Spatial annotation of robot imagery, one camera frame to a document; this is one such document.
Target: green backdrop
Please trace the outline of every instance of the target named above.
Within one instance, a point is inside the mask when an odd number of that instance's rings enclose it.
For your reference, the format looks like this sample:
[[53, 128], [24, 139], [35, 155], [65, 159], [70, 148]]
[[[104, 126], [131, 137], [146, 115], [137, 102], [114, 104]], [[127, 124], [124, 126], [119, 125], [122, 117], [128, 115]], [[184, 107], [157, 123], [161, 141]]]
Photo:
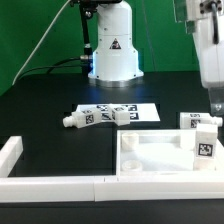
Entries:
[[[27, 57], [66, 0], [1, 0], [0, 94], [6, 91]], [[175, 23], [172, 0], [144, 0], [153, 54], [147, 39], [142, 0], [127, 0], [133, 9], [134, 46], [145, 71], [198, 70], [191, 35]], [[96, 16], [88, 22], [93, 47], [97, 46]], [[25, 70], [48, 66], [83, 53], [78, 6], [68, 6]], [[63, 72], [79, 72], [66, 69]]]

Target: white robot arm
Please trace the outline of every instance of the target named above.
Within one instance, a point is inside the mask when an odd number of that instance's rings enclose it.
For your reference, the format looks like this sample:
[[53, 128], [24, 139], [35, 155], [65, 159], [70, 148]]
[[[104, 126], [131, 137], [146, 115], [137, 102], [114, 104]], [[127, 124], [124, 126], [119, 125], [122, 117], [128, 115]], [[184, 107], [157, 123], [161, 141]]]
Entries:
[[200, 65], [201, 82], [210, 96], [211, 112], [224, 114], [223, 0], [174, 0], [177, 22], [192, 33]]
[[132, 44], [132, 9], [123, 0], [72, 0], [85, 17], [98, 14], [98, 47], [93, 52], [89, 81], [106, 87], [125, 87], [143, 76], [138, 51]]

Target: warning label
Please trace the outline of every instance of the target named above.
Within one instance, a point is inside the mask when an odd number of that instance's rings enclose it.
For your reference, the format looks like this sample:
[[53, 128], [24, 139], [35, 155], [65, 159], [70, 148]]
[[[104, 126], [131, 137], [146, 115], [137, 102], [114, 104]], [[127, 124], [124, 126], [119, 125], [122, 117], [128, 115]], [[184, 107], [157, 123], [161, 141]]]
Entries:
[[119, 49], [121, 49], [121, 46], [120, 46], [117, 38], [114, 39], [114, 42], [110, 46], [110, 49], [112, 49], [112, 50], [119, 50]]

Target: printed marker sheet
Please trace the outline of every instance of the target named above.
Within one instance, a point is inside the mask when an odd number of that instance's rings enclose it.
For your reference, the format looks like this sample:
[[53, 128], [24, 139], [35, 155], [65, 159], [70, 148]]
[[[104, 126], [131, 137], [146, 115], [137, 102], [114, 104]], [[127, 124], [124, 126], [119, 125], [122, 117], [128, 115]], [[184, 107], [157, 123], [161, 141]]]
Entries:
[[[131, 122], [137, 121], [160, 121], [159, 114], [157, 112], [156, 106], [154, 103], [143, 103], [143, 104], [114, 104], [117, 106], [124, 106], [130, 111], [130, 120]], [[102, 113], [102, 121], [110, 122], [107, 104], [87, 104], [87, 105], [78, 105], [76, 111], [84, 111], [90, 108], [98, 108]]]

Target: black table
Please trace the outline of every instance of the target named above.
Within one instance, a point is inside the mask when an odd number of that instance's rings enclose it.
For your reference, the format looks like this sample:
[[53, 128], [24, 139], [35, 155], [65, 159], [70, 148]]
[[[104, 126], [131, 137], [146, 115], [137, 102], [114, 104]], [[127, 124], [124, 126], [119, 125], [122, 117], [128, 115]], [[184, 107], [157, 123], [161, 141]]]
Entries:
[[[78, 104], [155, 103], [160, 122], [64, 128]], [[179, 112], [209, 112], [198, 72], [145, 74], [126, 88], [90, 86], [80, 74], [32, 75], [0, 97], [0, 144], [22, 136], [24, 152], [10, 177], [113, 175], [120, 129], [176, 129]], [[219, 130], [223, 142], [223, 130]], [[1, 223], [224, 223], [224, 200], [0, 204]]]

